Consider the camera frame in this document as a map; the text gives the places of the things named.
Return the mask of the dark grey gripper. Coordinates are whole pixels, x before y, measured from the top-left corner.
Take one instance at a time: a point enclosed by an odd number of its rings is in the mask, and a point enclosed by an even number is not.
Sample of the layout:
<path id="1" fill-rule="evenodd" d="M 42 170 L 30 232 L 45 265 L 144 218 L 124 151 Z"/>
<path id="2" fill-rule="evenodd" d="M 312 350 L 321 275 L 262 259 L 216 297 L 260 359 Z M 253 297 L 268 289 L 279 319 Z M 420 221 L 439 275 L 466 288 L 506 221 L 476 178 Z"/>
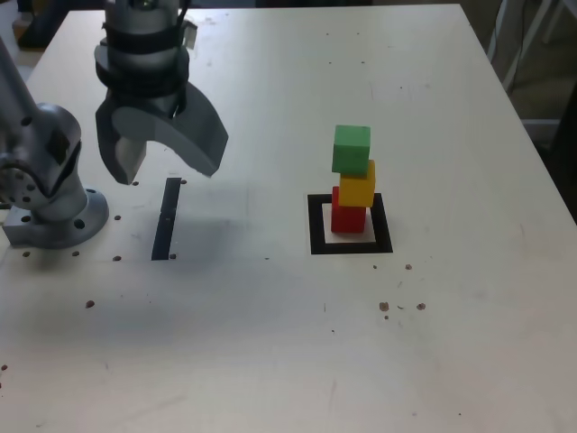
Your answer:
<path id="1" fill-rule="evenodd" d="M 219 169 L 228 141 L 224 124 L 208 98 L 194 85 L 160 97 L 108 89 L 96 110 L 100 156 L 114 179 L 131 184 L 148 142 L 160 143 L 190 168 L 210 178 Z"/>

